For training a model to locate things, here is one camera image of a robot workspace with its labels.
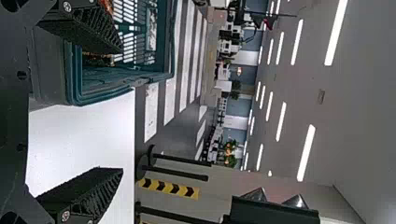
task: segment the fluorescent light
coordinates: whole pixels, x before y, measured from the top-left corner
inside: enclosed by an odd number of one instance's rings
[[[246,170],[247,168],[248,168],[248,152],[247,152],[247,156],[245,157],[244,170]]]
[[[250,125],[250,136],[253,135],[253,129],[254,129],[254,117],[253,120],[251,121],[251,125]]]
[[[264,96],[265,96],[265,85],[262,85],[262,98],[260,99],[260,109],[262,109],[262,105],[264,103]]]
[[[279,14],[279,10],[280,10],[280,0],[277,0],[276,14]]]
[[[296,63],[296,57],[297,57],[298,47],[300,46],[300,39],[301,39],[301,32],[303,30],[303,25],[304,25],[304,20],[300,20],[298,22],[296,40],[294,41],[293,53],[291,55],[291,63],[290,63],[291,65],[295,65]]]
[[[259,64],[262,63],[262,46],[260,47],[260,53],[259,53]]]
[[[248,124],[247,125],[250,125],[252,113],[253,113],[253,110],[250,110],[250,114],[248,115]]]
[[[306,165],[308,164],[309,153],[311,152],[312,142],[314,141],[316,128],[310,124],[306,134],[303,155],[301,156],[300,167],[298,168],[297,180],[304,180]]]
[[[259,157],[257,158],[256,170],[260,171],[260,165],[262,163],[262,150],[264,149],[264,145],[260,145]]]
[[[272,3],[271,3],[271,9],[270,9],[270,15],[272,15],[272,13],[274,12],[274,6],[275,6],[275,2],[272,1]]]
[[[270,63],[271,63],[271,55],[272,55],[273,46],[274,46],[274,39],[271,39],[270,50],[268,51],[268,61],[267,61],[267,64],[270,64]]]
[[[279,45],[277,46],[276,65],[279,64],[280,54],[282,53],[283,38],[284,37],[285,37],[285,32],[280,33]]]
[[[256,102],[259,101],[259,95],[260,95],[260,86],[262,83],[259,81],[259,84],[257,85],[257,92],[256,92]]]
[[[264,31],[266,31],[266,30],[267,30],[267,24],[264,23]]]
[[[276,141],[279,142],[280,133],[282,133],[283,120],[285,119],[286,103],[283,102],[282,109],[280,110],[279,123],[277,124]]]
[[[344,17],[347,10],[347,0],[340,0],[335,14],[334,25],[332,27],[332,35],[330,36],[329,47],[327,48],[326,59],[324,65],[331,66],[334,60],[335,50],[337,49],[338,38],[340,37],[341,28],[343,26]]]
[[[268,107],[267,107],[267,114],[265,115],[265,121],[268,121],[270,119],[270,113],[271,113],[271,105],[272,105],[272,98],[274,94],[270,92],[270,98],[268,99]]]
[[[247,154],[248,141],[245,141],[244,156]]]

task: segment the black machine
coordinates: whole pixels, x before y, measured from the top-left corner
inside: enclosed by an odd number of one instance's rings
[[[140,214],[149,214],[191,224],[217,222],[187,217],[135,204],[135,223]],[[293,196],[282,204],[267,202],[263,188],[254,189],[240,197],[233,196],[230,215],[224,215],[222,224],[320,224],[317,210],[309,209],[301,195]]]
[[[248,43],[254,39],[254,36],[257,33],[257,30],[262,27],[262,23],[269,30],[273,30],[275,22],[279,19],[279,17],[296,17],[288,14],[269,14],[262,12],[255,12],[247,10],[247,0],[233,0],[227,8],[217,7],[216,10],[226,10],[228,12],[227,21],[233,22],[233,25],[238,25],[242,27],[250,26],[251,24],[254,26],[254,34],[253,36],[243,39],[239,34],[233,34],[232,32],[223,32],[220,31],[220,38],[226,40],[232,40],[233,45],[237,43]],[[250,18],[252,21],[245,21],[245,14],[250,14]]]

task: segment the wall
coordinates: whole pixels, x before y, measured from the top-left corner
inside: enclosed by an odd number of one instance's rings
[[[239,52],[235,56],[235,59],[233,60],[233,63],[257,66],[258,60],[258,51],[239,50]]]
[[[247,0],[247,7],[256,12],[265,12],[267,9],[267,1],[266,0]]]
[[[247,133],[248,131],[246,130],[224,128],[223,142],[226,143],[229,138],[231,138],[235,139],[240,144],[245,144],[245,141],[247,140]]]
[[[163,168],[206,174],[209,175],[209,182],[147,173],[149,178],[197,187],[201,191],[199,200],[195,201],[136,188],[136,199],[140,200],[144,206],[163,209],[185,216],[218,221],[219,217],[230,213],[233,195],[239,196],[256,188],[264,187],[270,202],[282,203],[295,194],[301,193],[308,205],[313,209],[318,209],[322,217],[361,224],[357,215],[332,187],[297,183],[293,179],[270,178],[258,173],[240,172],[219,166],[207,168],[169,161],[158,161],[157,165]],[[154,223],[176,223],[152,216],[143,216],[143,219]]]
[[[242,68],[242,74],[238,76],[236,72],[231,72],[231,80],[238,80],[246,85],[254,85],[256,82],[257,66],[248,66],[242,64],[231,64],[230,69],[237,70],[238,67]]]
[[[244,39],[250,38],[254,35],[254,30],[244,30]],[[257,31],[254,39],[242,46],[242,50],[260,51],[262,46],[262,31]]]
[[[226,114],[231,116],[248,117],[250,113],[251,100],[228,99]]]

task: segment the white ceiling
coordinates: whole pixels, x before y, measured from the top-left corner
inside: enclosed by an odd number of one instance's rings
[[[367,223],[396,223],[396,1],[349,0],[333,65],[324,66],[338,0],[283,0],[281,18],[265,32],[257,81],[266,85],[264,107],[249,138],[249,165],[261,172],[296,178],[309,124],[317,128],[304,181],[335,185]],[[291,53],[300,18],[304,28],[295,66]],[[280,64],[275,65],[281,32]],[[268,46],[275,40],[272,62]],[[318,105],[319,89],[326,91]],[[269,91],[271,118],[265,122]],[[282,102],[288,104],[280,141],[276,128]]]

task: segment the warning stripe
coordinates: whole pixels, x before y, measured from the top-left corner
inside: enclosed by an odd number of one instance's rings
[[[166,194],[176,195],[182,198],[198,200],[199,189],[186,187],[179,184],[167,183],[161,180],[143,178],[139,181],[139,187]]]

